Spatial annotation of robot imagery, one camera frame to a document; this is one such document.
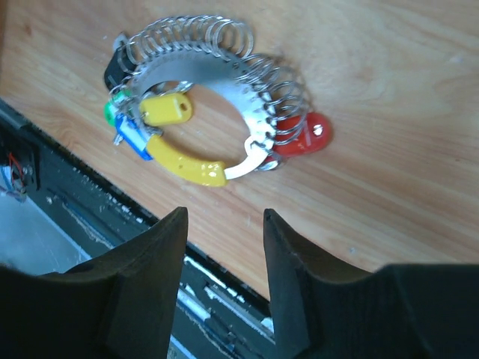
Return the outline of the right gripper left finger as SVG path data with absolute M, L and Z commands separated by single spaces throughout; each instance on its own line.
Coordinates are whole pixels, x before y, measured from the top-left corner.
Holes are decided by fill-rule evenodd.
M 187 236 L 179 207 L 63 274 L 2 267 L 1 356 L 165 358 Z

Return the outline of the keyring with coloured keys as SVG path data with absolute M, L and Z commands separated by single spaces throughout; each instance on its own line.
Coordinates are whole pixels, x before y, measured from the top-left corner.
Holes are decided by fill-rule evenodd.
M 278 167 L 281 148 L 300 139 L 311 111 L 297 72 L 274 55 L 257 53 L 246 22 L 220 15 L 170 16 L 137 34 L 119 34 L 104 82 L 105 116 L 117 141 L 188 182 L 210 187 Z M 204 94 L 243 121 L 241 161 L 201 159 L 169 138 L 172 128 L 181 130 L 202 115 Z

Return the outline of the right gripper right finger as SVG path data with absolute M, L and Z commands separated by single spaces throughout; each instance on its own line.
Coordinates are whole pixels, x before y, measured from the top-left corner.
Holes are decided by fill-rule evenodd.
M 359 269 L 263 214 L 280 358 L 476 358 L 478 267 Z

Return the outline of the red tagged key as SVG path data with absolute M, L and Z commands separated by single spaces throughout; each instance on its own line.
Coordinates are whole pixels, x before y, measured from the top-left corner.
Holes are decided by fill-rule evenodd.
M 279 165 L 280 159 L 289 159 L 297 156 L 308 155 L 324 149 L 333 139 L 332 123 L 319 112 L 308 112 L 305 121 L 302 124 L 301 132 L 296 138 L 293 138 L 294 132 L 283 134 L 295 125 L 299 124 L 302 117 L 300 115 L 289 117 L 286 120 L 277 122 L 277 133 L 275 140 L 286 144 L 275 144 L 272 148 L 274 156 L 268 156 L 265 162 L 259 167 L 260 171 L 270 171 Z

